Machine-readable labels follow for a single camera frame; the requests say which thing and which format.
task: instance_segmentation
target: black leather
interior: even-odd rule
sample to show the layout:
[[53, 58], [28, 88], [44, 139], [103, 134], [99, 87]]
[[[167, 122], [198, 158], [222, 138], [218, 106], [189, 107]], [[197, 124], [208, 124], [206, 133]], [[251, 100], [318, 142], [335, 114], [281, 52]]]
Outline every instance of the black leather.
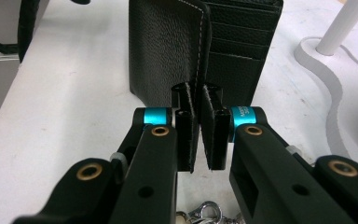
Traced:
[[249, 105], [281, 12], [282, 0], [130, 0], [131, 92], [171, 106], [172, 86], [189, 82], [197, 101], [207, 81], [224, 105]]

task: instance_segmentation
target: silver keychain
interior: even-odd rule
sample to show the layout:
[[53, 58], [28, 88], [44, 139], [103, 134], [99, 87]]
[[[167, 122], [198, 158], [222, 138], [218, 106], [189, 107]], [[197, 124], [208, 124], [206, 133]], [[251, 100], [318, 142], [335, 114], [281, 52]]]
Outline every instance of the silver keychain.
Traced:
[[[207, 208], [213, 210], [214, 215], [212, 217], [206, 217], [204, 214]], [[176, 212], [176, 216], [182, 217], [186, 224], [245, 224], [241, 213], [237, 214], [236, 218], [224, 217], [220, 206], [211, 201], [202, 203], [200, 207], [189, 213]]]

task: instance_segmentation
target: open wallet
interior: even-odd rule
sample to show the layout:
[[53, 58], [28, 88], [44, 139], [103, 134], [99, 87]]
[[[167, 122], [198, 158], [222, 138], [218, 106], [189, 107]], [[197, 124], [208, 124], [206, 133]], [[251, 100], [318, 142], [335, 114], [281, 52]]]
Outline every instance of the open wallet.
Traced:
[[171, 87], [223, 88], [223, 105], [250, 105], [282, 0], [130, 0], [130, 90], [170, 106]]

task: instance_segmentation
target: white cylindrical rod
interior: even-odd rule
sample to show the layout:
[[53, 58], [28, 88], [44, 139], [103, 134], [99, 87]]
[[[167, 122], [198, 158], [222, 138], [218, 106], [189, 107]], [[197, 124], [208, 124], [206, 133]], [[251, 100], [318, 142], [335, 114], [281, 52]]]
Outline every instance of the white cylindrical rod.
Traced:
[[358, 22], [358, 0], [348, 0], [328, 28], [316, 50], [322, 55], [333, 55], [356, 22]]

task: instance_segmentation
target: wallet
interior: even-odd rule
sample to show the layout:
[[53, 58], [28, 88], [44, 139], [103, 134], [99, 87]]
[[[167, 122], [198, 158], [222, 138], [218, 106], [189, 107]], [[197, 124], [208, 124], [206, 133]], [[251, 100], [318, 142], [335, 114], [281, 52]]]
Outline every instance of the wallet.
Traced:
[[171, 87], [205, 82], [223, 105], [250, 105], [282, 13], [282, 0], [130, 0], [130, 90], [171, 106]]

